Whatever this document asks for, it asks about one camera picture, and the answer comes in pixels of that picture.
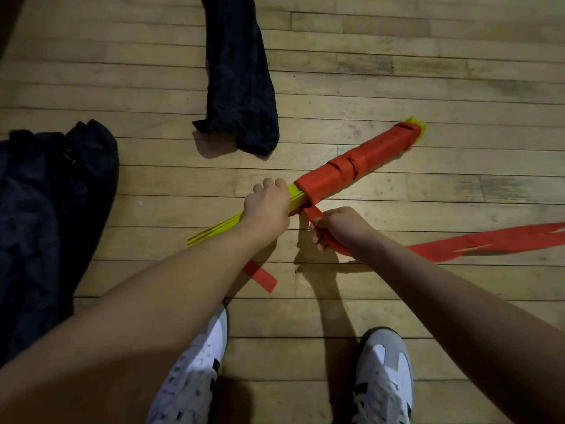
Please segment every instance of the shoe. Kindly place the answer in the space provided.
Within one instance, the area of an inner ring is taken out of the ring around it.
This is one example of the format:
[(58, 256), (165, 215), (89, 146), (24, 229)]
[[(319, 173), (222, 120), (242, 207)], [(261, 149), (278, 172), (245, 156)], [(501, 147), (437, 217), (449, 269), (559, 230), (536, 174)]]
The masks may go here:
[(221, 305), (167, 375), (145, 423), (207, 424), (227, 343), (228, 318)]
[(353, 390), (353, 424), (409, 424), (413, 406), (412, 365), (402, 338), (392, 329), (369, 330), (359, 345)]

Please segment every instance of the person's right hand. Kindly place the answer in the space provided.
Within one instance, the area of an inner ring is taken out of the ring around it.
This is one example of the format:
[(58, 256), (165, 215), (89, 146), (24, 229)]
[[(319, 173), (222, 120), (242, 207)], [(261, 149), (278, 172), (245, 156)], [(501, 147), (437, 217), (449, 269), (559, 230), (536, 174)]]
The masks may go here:
[[(340, 207), (324, 212), (324, 217), (314, 220), (314, 225), (328, 229), (332, 236), (344, 246), (351, 249), (352, 246), (361, 245), (377, 233), (370, 224), (363, 219), (357, 211), (351, 207)], [(314, 231), (312, 241), (317, 244), (318, 250), (326, 247), (325, 240)]]

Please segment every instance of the person's right arm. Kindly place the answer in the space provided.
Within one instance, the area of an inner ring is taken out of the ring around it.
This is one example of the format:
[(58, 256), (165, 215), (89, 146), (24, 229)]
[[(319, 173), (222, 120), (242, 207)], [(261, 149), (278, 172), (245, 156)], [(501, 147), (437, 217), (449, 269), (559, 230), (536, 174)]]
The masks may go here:
[(563, 332), (380, 234), (352, 208), (315, 224), (374, 269), (511, 420), (565, 423)]

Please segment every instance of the black fabric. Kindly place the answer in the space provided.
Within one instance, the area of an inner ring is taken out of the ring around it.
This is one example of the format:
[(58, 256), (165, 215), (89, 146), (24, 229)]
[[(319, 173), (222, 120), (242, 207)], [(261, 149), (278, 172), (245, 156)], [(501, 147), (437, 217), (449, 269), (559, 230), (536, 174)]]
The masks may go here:
[(210, 71), (201, 133), (229, 131), (237, 148), (268, 156), (279, 142), (275, 90), (253, 0), (202, 0)]
[(114, 137), (94, 120), (0, 142), (0, 366), (72, 315), (118, 167)]

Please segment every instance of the black cloth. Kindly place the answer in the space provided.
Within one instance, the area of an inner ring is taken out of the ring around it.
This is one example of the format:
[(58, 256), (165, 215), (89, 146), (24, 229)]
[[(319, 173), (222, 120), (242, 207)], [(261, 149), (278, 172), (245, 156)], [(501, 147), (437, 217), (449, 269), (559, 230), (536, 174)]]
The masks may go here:
[(95, 120), (0, 142), (0, 366), (72, 315), (118, 169), (116, 141)]
[(201, 133), (229, 131), (237, 148), (268, 156), (279, 142), (275, 90), (253, 0), (202, 0), (210, 79)]

